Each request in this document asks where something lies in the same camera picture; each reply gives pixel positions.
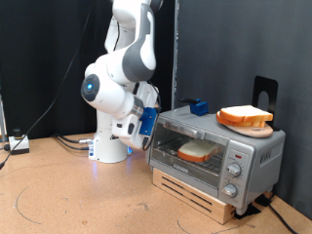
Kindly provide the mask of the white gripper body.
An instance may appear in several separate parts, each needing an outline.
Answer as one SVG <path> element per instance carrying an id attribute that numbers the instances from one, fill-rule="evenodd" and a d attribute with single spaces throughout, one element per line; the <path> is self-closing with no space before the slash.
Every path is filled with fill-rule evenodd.
<path id="1" fill-rule="evenodd" d="M 136 83 L 135 90 L 130 112 L 121 119 L 113 119 L 112 134 L 131 148 L 146 149 L 159 113 L 159 92 L 147 82 Z"/>

